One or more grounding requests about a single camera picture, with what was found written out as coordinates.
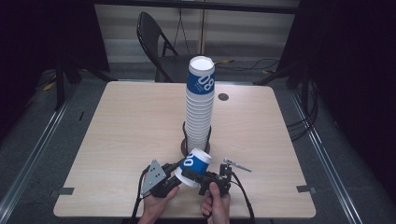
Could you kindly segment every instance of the printed number on cup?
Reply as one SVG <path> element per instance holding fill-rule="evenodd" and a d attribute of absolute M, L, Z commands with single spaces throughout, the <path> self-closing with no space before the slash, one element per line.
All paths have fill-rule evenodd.
<path fill-rule="evenodd" d="M 189 154 L 186 158 L 186 160 L 184 160 L 183 164 L 184 166 L 193 166 L 194 165 L 194 160 L 192 159 L 194 157 L 194 155 Z"/>
<path fill-rule="evenodd" d="M 204 89 L 206 90 L 206 91 L 209 91 L 210 90 L 210 88 L 213 86 L 213 84 L 215 84 L 215 79 L 214 78 L 212 78 L 212 77 L 210 77 L 211 75 L 209 75 L 209 76 L 206 76 L 206 77 L 200 77 L 200 78 L 198 78 L 198 83 L 199 84 L 201 84 L 201 85 L 204 85 Z"/>

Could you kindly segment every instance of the white panel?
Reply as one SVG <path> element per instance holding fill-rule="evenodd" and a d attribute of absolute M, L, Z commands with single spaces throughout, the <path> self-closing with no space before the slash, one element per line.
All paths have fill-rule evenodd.
<path fill-rule="evenodd" d="M 217 0 L 246 5 L 297 7 L 296 0 Z M 147 11 L 162 27 L 173 43 L 179 20 L 178 9 L 164 7 L 127 7 L 96 5 L 96 14 L 102 31 L 107 58 L 111 63 L 148 62 L 136 38 L 137 18 Z M 204 53 L 218 59 L 242 61 L 259 58 L 280 58 L 287 41 L 294 16 L 205 11 Z M 182 21 L 190 53 L 196 53 L 201 41 L 201 9 L 182 9 Z M 177 36 L 177 51 L 188 53 L 181 27 Z"/>

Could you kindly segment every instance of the power cord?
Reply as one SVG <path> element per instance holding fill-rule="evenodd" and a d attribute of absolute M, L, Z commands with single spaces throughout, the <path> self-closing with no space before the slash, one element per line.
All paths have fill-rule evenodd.
<path fill-rule="evenodd" d="M 223 60 L 223 61 L 216 61 L 214 62 L 215 65 L 221 64 L 221 63 L 233 63 L 234 60 Z"/>
<path fill-rule="evenodd" d="M 296 141 L 296 140 L 300 139 L 301 137 L 303 137 L 313 127 L 313 125 L 317 119 L 317 116 L 318 116 L 318 86 L 314 85 L 314 82 L 311 82 L 311 86 L 312 86 L 311 95 L 312 95 L 312 98 L 314 101 L 314 105 L 312 106 L 311 111 L 304 119 L 287 125 L 288 131 L 290 133 L 304 127 L 304 125 L 303 125 L 298 128 L 291 129 L 291 127 L 294 127 L 296 125 L 304 124 L 304 122 L 307 122 L 308 126 L 305 127 L 302 132 L 293 135 L 290 138 L 291 141 Z"/>
<path fill-rule="evenodd" d="M 180 24 L 181 24 L 181 29 L 182 29 L 183 35 L 184 35 L 184 43 L 186 44 L 187 52 L 190 54 L 190 48 L 189 48 L 189 45 L 187 44 L 186 32 L 185 32 L 184 26 L 183 26 L 183 20 L 181 19 L 181 8 L 178 9 L 178 25 L 177 25 L 177 31 L 176 31 L 176 36 L 175 36 L 175 40 L 174 40 L 174 49 L 176 48 L 176 40 L 177 40 L 178 29 L 180 27 Z"/>
<path fill-rule="evenodd" d="M 143 182 L 143 177 L 145 176 L 145 174 L 148 172 L 149 170 L 149 166 L 142 172 L 142 175 L 139 178 L 139 185 L 137 187 L 137 196 L 136 196 L 136 202 L 134 203 L 134 211 L 132 212 L 132 216 L 129 219 L 128 224 L 133 224 L 134 222 L 136 222 L 136 213 L 137 213 L 137 209 L 139 208 L 139 204 L 140 202 L 148 197 L 149 195 L 145 196 L 145 197 L 140 197 L 140 190 L 142 189 L 142 182 Z"/>
<path fill-rule="evenodd" d="M 262 61 L 274 61 L 272 64 L 265 66 L 265 67 L 256 67 L 257 64 L 259 64 L 259 62 Z M 270 68 L 272 66 L 274 66 L 275 64 L 279 63 L 278 59 L 270 59 L 270 58 L 263 58 L 263 59 L 259 59 L 258 61 L 256 61 L 253 66 L 250 67 L 224 67 L 224 66 L 219 66 L 217 65 L 217 68 L 221 68 L 221 69 L 227 69 L 227 70 L 231 70 L 231 71 L 237 71 L 237 72 L 242 72 L 242 71 L 247 71 L 247 70 L 263 70 L 263 69 L 267 69 Z"/>
<path fill-rule="evenodd" d="M 241 181 L 239 181 L 238 176 L 236 176 L 236 174 L 234 172 L 233 172 L 233 178 L 235 178 L 235 180 L 237 182 L 236 186 L 238 186 L 244 193 L 245 201 L 247 202 L 247 209 L 248 209 L 248 212 L 250 213 L 250 224 L 255 224 L 256 218 L 254 217 L 253 207 L 251 206 L 250 201 L 248 200 L 247 193 L 245 192 L 244 187 L 242 187 Z"/>

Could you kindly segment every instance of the black floor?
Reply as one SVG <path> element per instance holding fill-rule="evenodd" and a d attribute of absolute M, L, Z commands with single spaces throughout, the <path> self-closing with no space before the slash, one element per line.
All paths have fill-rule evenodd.
<path fill-rule="evenodd" d="M 152 80 L 154 68 L 150 63 L 117 63 L 111 64 L 110 75 L 123 79 Z M 251 83 L 264 76 L 259 70 L 235 72 L 219 68 L 216 79 Z M 299 121 L 300 117 L 290 91 L 286 88 L 286 80 L 287 78 L 276 79 L 269 86 L 275 91 L 285 123 L 292 124 Z M 106 83 L 99 78 L 87 73 L 83 74 L 82 82 L 77 86 L 77 91 L 72 96 L 8 223 L 121 223 L 119 218 L 58 218 L 52 212 L 57 198 L 50 197 L 53 189 L 61 188 L 64 184 L 105 86 Z M 67 85 L 66 89 L 69 91 L 73 88 Z M 2 198 L 35 148 L 53 115 L 55 105 L 55 89 L 49 91 L 38 89 L 23 117 L 1 143 L 0 196 Z M 395 205 L 370 169 L 336 128 L 330 112 L 320 101 L 320 93 L 315 128 L 356 207 L 361 223 L 396 223 Z M 294 136 L 303 131 L 304 127 L 294 125 L 290 129 L 296 129 L 290 133 L 290 136 Z M 310 219 L 274 219 L 274 223 L 354 223 L 348 220 L 346 211 L 337 198 L 308 134 L 293 141 L 293 145 L 308 186 L 317 191 L 312 195 L 317 215 Z M 159 220 L 157 223 L 205 223 L 205 221 Z M 233 220 L 233 223 L 247 223 L 247 221 Z M 270 223 L 270 221 L 258 218 L 257 223 Z"/>

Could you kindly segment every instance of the stack of paper cups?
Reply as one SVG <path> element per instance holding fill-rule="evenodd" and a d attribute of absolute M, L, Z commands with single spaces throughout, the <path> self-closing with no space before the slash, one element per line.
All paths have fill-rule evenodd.
<path fill-rule="evenodd" d="M 215 65 L 210 58 L 198 56 L 190 61 L 186 89 L 187 150 L 205 150 L 215 95 Z"/>

